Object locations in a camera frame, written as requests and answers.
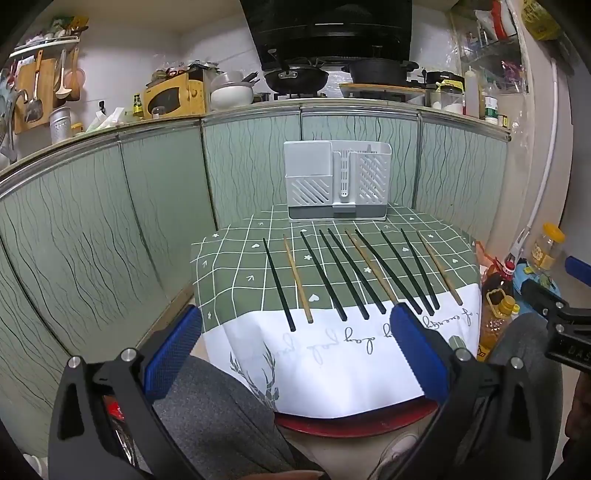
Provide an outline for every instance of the hand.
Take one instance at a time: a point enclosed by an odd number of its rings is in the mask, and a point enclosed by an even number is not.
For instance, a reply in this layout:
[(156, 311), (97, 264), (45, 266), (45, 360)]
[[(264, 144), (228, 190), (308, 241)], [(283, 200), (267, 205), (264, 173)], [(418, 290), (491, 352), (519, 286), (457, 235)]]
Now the hand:
[(566, 420), (564, 433), (578, 440), (591, 429), (591, 377), (581, 373), (574, 389), (573, 406)]
[(318, 480), (324, 472), (315, 470), (293, 470), (281, 473), (255, 473), (243, 476), (240, 480)]

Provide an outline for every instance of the screw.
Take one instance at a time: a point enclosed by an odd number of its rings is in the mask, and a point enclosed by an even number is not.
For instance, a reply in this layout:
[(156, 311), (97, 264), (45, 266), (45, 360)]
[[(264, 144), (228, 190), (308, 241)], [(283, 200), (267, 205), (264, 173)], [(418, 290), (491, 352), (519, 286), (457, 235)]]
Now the screw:
[(68, 360), (68, 367), (76, 368), (78, 365), (80, 365), (80, 357), (79, 356), (73, 356), (72, 358), (70, 358)]
[(467, 362), (472, 358), (472, 354), (465, 348), (459, 348), (456, 350), (456, 357), (460, 362)]
[(511, 358), (511, 366), (516, 370), (520, 370), (523, 368), (523, 360), (518, 356), (514, 356)]
[(136, 352), (133, 348), (126, 348), (121, 352), (121, 359), (124, 362), (131, 362), (137, 355), (138, 352)]

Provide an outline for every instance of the yellow bottle cap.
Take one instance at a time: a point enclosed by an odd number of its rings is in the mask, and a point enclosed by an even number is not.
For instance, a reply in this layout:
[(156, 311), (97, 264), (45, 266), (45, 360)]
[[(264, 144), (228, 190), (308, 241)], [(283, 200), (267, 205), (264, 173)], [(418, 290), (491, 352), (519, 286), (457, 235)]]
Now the yellow bottle cap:
[(513, 312), (514, 306), (515, 299), (513, 297), (510, 297), (509, 295), (506, 295), (505, 297), (503, 297), (501, 303), (499, 303), (499, 306), (497, 308), (499, 310), (499, 313), (501, 313), (502, 315), (509, 316), (511, 315), (511, 312)]
[(545, 223), (542, 228), (544, 229), (544, 233), (548, 235), (554, 242), (561, 244), (564, 242), (566, 238), (562, 230), (558, 228), (553, 223)]

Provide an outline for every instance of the chopstick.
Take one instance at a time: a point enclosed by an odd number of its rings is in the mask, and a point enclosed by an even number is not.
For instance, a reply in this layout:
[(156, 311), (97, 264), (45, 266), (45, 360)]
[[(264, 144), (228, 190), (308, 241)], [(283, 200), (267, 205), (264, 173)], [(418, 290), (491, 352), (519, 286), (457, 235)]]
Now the chopstick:
[(422, 314), (423, 309), (418, 305), (417, 301), (414, 299), (414, 297), (410, 294), (410, 292), (404, 286), (404, 283), (402, 283), (400, 281), (400, 279), (396, 276), (396, 274), (389, 267), (389, 265), (386, 263), (386, 261), (382, 257), (380, 257), (379, 253), (377, 253), (375, 251), (375, 248), (369, 244), (369, 242), (365, 239), (365, 237), (361, 234), (361, 232), (358, 229), (355, 229), (355, 233), (361, 239), (361, 241), (365, 244), (365, 246), (367, 248), (369, 248), (369, 251), (374, 254), (374, 257), (383, 266), (384, 270), (388, 273), (388, 275), (390, 275), (390, 278), (392, 280), (394, 280), (394, 283), (400, 289), (400, 291), (402, 292), (402, 295), (407, 300), (407, 302), (409, 302), (409, 304), (413, 307), (415, 312), (417, 312), (419, 315)]
[(296, 269), (296, 262), (294, 262), (294, 259), (291, 256), (291, 249), (289, 244), (287, 243), (287, 237), (285, 235), (283, 236), (283, 243), (285, 245), (287, 259), (289, 260), (291, 265), (291, 272), (294, 274), (295, 286), (297, 287), (298, 294), (300, 295), (301, 304), (304, 307), (304, 312), (306, 313), (306, 318), (308, 319), (308, 323), (313, 323), (314, 319), (312, 318), (310, 305), (308, 305), (308, 300), (306, 299), (306, 294), (304, 293), (304, 287), (301, 286), (300, 275), (298, 274)]
[(402, 268), (404, 269), (404, 272), (406, 273), (408, 279), (410, 280), (410, 283), (413, 284), (413, 287), (414, 287), (415, 291), (417, 292), (417, 295), (419, 296), (419, 298), (423, 302), (423, 305), (425, 305), (425, 308), (427, 309), (427, 312), (429, 313), (429, 316), (432, 317), (433, 314), (435, 313), (435, 310), (433, 310), (433, 307), (431, 307), (431, 304), (427, 300), (427, 297), (423, 293), (423, 291), (422, 291), (421, 287), (419, 286), (417, 280), (414, 278), (413, 272), (410, 271), (410, 268), (408, 267), (408, 265), (406, 264), (406, 262), (402, 259), (402, 257), (400, 256), (400, 254), (396, 251), (396, 249), (394, 248), (392, 242), (386, 236), (386, 234), (383, 231), (381, 231), (381, 230), (379, 232), (384, 237), (384, 240), (386, 240), (386, 243), (389, 245), (389, 247), (392, 250), (392, 252), (394, 252), (394, 255), (396, 256), (398, 262), (402, 265)]
[(431, 282), (429, 282), (429, 277), (427, 276), (427, 273), (425, 272), (425, 269), (423, 268), (423, 264), (421, 263), (421, 259), (419, 259), (418, 255), (417, 255), (417, 251), (414, 249), (412, 243), (408, 241), (408, 237), (406, 236), (406, 233), (404, 233), (404, 230), (400, 229), (400, 231), (402, 232), (402, 235), (404, 236), (404, 239), (406, 240), (406, 243), (408, 244), (408, 247), (410, 248), (410, 251), (413, 254), (414, 261), (417, 263), (417, 267), (421, 272), (421, 276), (423, 277), (423, 281), (425, 282), (425, 286), (427, 287), (427, 290), (429, 291), (429, 296), (431, 297), (431, 301), (433, 302), (433, 306), (435, 307), (435, 310), (439, 310), (441, 305), (439, 305), (439, 300), (437, 299), (437, 295), (435, 295), (435, 291), (433, 290), (433, 286), (431, 285)]
[(347, 250), (346, 250), (345, 246), (341, 242), (339, 242), (339, 240), (336, 238), (336, 236), (334, 235), (334, 233), (332, 232), (332, 230), (330, 228), (327, 228), (327, 230), (328, 230), (330, 236), (333, 238), (333, 240), (337, 244), (337, 247), (339, 247), (340, 248), (340, 251), (343, 252), (343, 255), (347, 259), (347, 262), (349, 262), (349, 265), (351, 265), (351, 267), (353, 268), (355, 274), (357, 275), (357, 278), (361, 281), (361, 283), (363, 284), (363, 287), (365, 288), (365, 290), (367, 291), (367, 293), (369, 293), (369, 296), (374, 301), (374, 303), (375, 303), (376, 307), (378, 308), (379, 312), (382, 315), (384, 313), (386, 313), (386, 307), (384, 307), (384, 304), (379, 299), (379, 297), (377, 296), (376, 292), (374, 292), (373, 288), (371, 287), (371, 285), (367, 281), (367, 278), (365, 278), (365, 275), (363, 275), (361, 273), (361, 270), (359, 269), (359, 267), (357, 266), (357, 264), (353, 261), (353, 259), (351, 258), (351, 255), (349, 255), (347, 253)]
[(382, 288), (386, 292), (386, 295), (388, 295), (388, 298), (392, 301), (392, 303), (394, 303), (396, 305), (398, 303), (398, 300), (396, 299), (394, 292), (390, 288), (390, 285), (388, 285), (388, 283), (384, 280), (382, 273), (377, 268), (375, 268), (374, 263), (368, 257), (367, 253), (365, 253), (363, 251), (359, 242), (357, 240), (355, 240), (355, 238), (353, 238), (353, 236), (349, 233), (349, 231), (345, 230), (345, 233), (349, 237), (349, 240), (351, 240), (351, 243), (355, 246), (355, 248), (359, 252), (359, 255), (361, 255), (363, 257), (363, 259), (365, 260), (365, 263), (367, 263), (368, 267), (371, 269), (375, 278), (378, 279), (379, 284), (382, 286)]
[(435, 263), (435, 266), (437, 267), (437, 269), (439, 270), (439, 273), (443, 277), (443, 281), (445, 282), (445, 285), (447, 286), (449, 293), (452, 294), (452, 297), (454, 298), (454, 300), (457, 302), (458, 305), (460, 305), (460, 306), (464, 305), (464, 302), (462, 301), (462, 299), (458, 295), (456, 289), (453, 286), (452, 281), (449, 279), (449, 277), (445, 273), (445, 269), (439, 263), (439, 260), (436, 258), (437, 253), (435, 252), (433, 247), (431, 245), (429, 245), (429, 243), (423, 238), (423, 236), (421, 235), (421, 232), (417, 231), (417, 235), (421, 239), (421, 242), (423, 242), (423, 245), (425, 246), (427, 253), (431, 257), (431, 259), (433, 260), (433, 263)]
[(346, 322), (347, 321), (347, 314), (343, 310), (343, 306), (340, 304), (339, 299), (336, 296), (335, 290), (333, 289), (332, 285), (329, 282), (329, 279), (326, 278), (326, 274), (324, 273), (324, 270), (322, 270), (322, 267), (320, 266), (320, 263), (318, 262), (318, 259), (316, 258), (316, 254), (314, 253), (314, 251), (310, 247), (308, 240), (306, 240), (306, 236), (304, 235), (304, 232), (300, 232), (300, 235), (304, 239), (304, 243), (306, 244), (306, 248), (308, 249), (308, 252), (310, 253), (310, 256), (312, 257), (312, 260), (314, 261), (314, 265), (316, 265), (316, 270), (318, 270), (318, 274), (320, 275), (320, 278), (322, 279), (322, 282), (324, 283), (324, 286), (326, 287), (326, 290), (328, 291), (330, 298), (332, 299), (333, 303), (335, 304), (336, 311), (339, 312), (340, 319), (342, 321)]
[(351, 283), (351, 280), (349, 279), (347, 272), (343, 268), (343, 265), (341, 265), (339, 257), (337, 257), (335, 252), (332, 250), (332, 247), (330, 246), (330, 244), (326, 240), (326, 237), (324, 236), (324, 233), (322, 232), (322, 230), (319, 230), (319, 232), (320, 232), (320, 236), (322, 237), (322, 240), (324, 240), (324, 243), (326, 244), (326, 246), (329, 249), (330, 255), (332, 256), (333, 260), (335, 261), (337, 268), (339, 269), (340, 275), (343, 277), (343, 280), (347, 284), (347, 287), (348, 287), (349, 291), (351, 292), (351, 295), (353, 296), (353, 299), (354, 299), (355, 303), (357, 304), (357, 307), (359, 308), (361, 315), (363, 316), (363, 318), (365, 320), (369, 320), (369, 313), (365, 309), (365, 305), (363, 305), (363, 302), (359, 298), (359, 294), (357, 293), (357, 290), (355, 290), (355, 287)]
[(275, 285), (277, 286), (277, 293), (279, 294), (279, 299), (281, 300), (281, 306), (283, 307), (283, 311), (285, 312), (285, 318), (287, 318), (287, 323), (289, 323), (290, 325), (290, 330), (292, 332), (295, 332), (296, 326), (294, 324), (294, 319), (291, 317), (289, 305), (287, 304), (287, 300), (285, 299), (285, 295), (283, 293), (283, 288), (281, 288), (281, 283), (279, 282), (279, 277), (277, 276), (277, 270), (275, 270), (273, 259), (271, 258), (271, 254), (269, 253), (267, 240), (263, 239), (262, 242), (265, 245), (265, 252), (267, 252), (267, 258), (269, 259), (269, 265), (271, 266), (271, 272), (273, 273), (273, 280), (275, 280)]

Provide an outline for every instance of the yellow microwave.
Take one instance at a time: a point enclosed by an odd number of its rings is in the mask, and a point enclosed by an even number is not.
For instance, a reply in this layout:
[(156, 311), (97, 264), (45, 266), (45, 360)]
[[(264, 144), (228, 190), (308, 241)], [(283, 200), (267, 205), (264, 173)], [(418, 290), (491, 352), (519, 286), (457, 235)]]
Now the yellow microwave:
[(191, 69), (144, 92), (144, 116), (152, 118), (156, 107), (164, 107), (160, 118), (205, 113), (203, 70)]

